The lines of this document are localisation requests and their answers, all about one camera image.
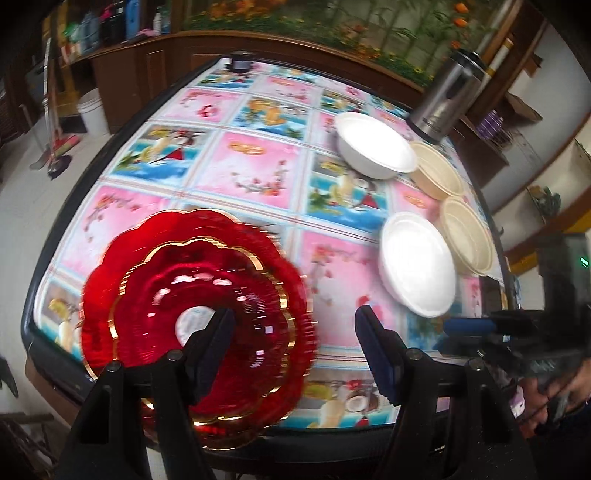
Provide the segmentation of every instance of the white bottle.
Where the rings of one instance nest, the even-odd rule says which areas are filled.
[[[162,30],[162,15],[160,12],[156,12],[154,15],[154,22],[152,23],[152,30],[154,30],[154,35],[158,37]]]

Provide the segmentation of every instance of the white bowl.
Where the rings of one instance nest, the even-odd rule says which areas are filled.
[[[458,272],[486,275],[495,247],[476,212],[461,199],[450,197],[441,203],[436,225],[452,251]]]
[[[418,168],[410,174],[417,187],[436,200],[463,195],[462,178],[443,155],[423,142],[410,142],[410,147],[418,159]]]
[[[421,317],[443,315],[456,297],[452,253],[435,226],[416,213],[386,221],[378,268],[390,295]]]
[[[356,112],[335,118],[337,148],[356,171],[372,179],[391,179],[417,168],[417,157],[408,142],[385,123]]]

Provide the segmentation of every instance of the trash can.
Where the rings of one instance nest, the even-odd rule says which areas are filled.
[[[86,131],[93,137],[99,137],[109,133],[109,126],[103,110],[103,102],[100,99],[99,89],[95,88],[83,95],[78,102],[78,111],[82,115],[82,121]]]

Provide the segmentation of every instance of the white tile floor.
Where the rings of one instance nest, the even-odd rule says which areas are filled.
[[[47,131],[38,122],[35,131],[43,144]],[[17,382],[19,398],[4,387],[0,390],[0,413],[57,414],[25,377],[27,353],[22,345],[20,323],[29,282],[45,238],[78,178],[110,135],[83,135],[81,142],[68,154],[70,167],[55,180],[47,169],[32,171],[40,152],[29,132],[0,150],[0,355],[7,359]],[[164,480],[164,466],[159,453],[148,450],[153,480]],[[224,478],[223,472],[216,476]],[[244,476],[243,480],[252,478]]]

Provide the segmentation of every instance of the bolt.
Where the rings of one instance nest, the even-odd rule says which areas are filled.
[[[111,373],[116,372],[120,368],[121,362],[119,362],[118,360],[113,360],[112,362],[109,362],[106,367],[107,371]]]
[[[183,353],[181,350],[171,350],[166,354],[166,358],[168,358],[171,362],[178,362],[183,357]]]
[[[423,352],[418,348],[409,348],[407,350],[407,358],[409,360],[419,360],[423,357]]]
[[[480,358],[473,358],[473,359],[471,359],[468,362],[468,365],[470,365],[470,368],[471,369],[476,370],[477,372],[479,372],[480,370],[484,370],[485,369],[484,362]]]

